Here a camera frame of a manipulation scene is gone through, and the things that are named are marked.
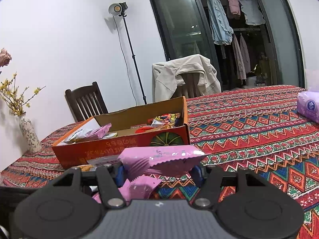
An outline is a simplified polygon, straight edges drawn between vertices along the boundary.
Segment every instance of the hanging coat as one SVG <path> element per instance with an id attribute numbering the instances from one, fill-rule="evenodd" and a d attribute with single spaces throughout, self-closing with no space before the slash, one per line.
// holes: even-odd
<path id="1" fill-rule="evenodd" d="M 240 50 L 241 50 L 241 55 L 242 55 L 242 59 L 245 66 L 245 71 L 246 73 L 249 73 L 251 71 L 249 53 L 248 53 L 247 44 L 241 33 L 240 33 Z"/>
<path id="2" fill-rule="evenodd" d="M 263 14 L 258 8 L 257 0 L 239 0 L 241 3 L 241 11 L 244 13 L 247 25 L 265 24 Z"/>
<path id="3" fill-rule="evenodd" d="M 229 26 L 220 0 L 207 0 L 207 5 L 214 43 L 217 45 L 230 45 L 234 31 Z"/>
<path id="4" fill-rule="evenodd" d="M 234 19 L 240 18 L 240 7 L 238 0 L 228 0 L 229 11 L 232 14 Z"/>
<path id="5" fill-rule="evenodd" d="M 242 59 L 240 46 L 238 44 L 238 41 L 237 41 L 235 34 L 234 34 L 234 37 L 232 39 L 232 48 L 234 49 L 235 60 L 236 60 L 236 65 L 237 65 L 237 77 L 240 80 L 245 80 L 246 79 L 245 65 L 244 65 L 244 61 Z"/>

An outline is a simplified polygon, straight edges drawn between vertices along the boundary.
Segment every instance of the table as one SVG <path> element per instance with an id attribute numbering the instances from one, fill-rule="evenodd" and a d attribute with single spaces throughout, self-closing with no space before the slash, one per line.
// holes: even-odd
<path id="1" fill-rule="evenodd" d="M 211 153 L 204 164 L 225 171 L 247 167 L 297 200 L 305 212 L 298 238 L 319 238 L 319 125 L 296 112 L 301 91 L 278 85 L 188 99 L 190 139 Z M 53 132 L 40 152 L 27 152 L 7 167 L 3 185 L 43 187 L 63 173 L 51 144 L 77 124 Z M 198 192 L 189 175 L 152 176 L 162 182 L 151 198 L 192 201 Z M 232 193 L 233 187 L 224 187 L 220 201 Z"/>

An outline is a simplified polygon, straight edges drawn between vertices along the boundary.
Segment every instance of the light blue shirt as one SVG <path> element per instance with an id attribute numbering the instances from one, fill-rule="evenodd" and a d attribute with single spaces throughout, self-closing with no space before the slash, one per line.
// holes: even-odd
<path id="1" fill-rule="evenodd" d="M 229 26 L 225 10 L 220 0 L 207 0 L 207 5 L 214 43 L 217 45 L 230 45 L 234 31 Z"/>

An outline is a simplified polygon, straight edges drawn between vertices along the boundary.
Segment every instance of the sliding glass door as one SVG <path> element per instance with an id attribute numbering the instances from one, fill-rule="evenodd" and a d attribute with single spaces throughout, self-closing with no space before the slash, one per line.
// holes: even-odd
<path id="1" fill-rule="evenodd" d="M 221 82 L 216 51 L 200 0 L 151 0 L 167 60 L 201 54 Z"/>
<path id="2" fill-rule="evenodd" d="M 305 87 L 300 42 L 287 0 L 259 0 L 269 30 L 278 84 Z"/>

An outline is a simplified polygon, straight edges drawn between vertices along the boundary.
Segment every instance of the dark wooden chair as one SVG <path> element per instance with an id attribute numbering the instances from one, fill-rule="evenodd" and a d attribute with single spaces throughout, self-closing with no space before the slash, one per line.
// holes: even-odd
<path id="1" fill-rule="evenodd" d="M 176 88 L 172 98 L 185 96 L 186 99 L 189 99 L 201 96 L 197 86 L 199 81 L 199 73 L 183 73 L 181 76 L 185 84 Z"/>
<path id="2" fill-rule="evenodd" d="M 68 89 L 65 91 L 65 97 L 77 121 L 87 120 L 91 116 L 108 113 L 97 82 L 73 91 Z"/>

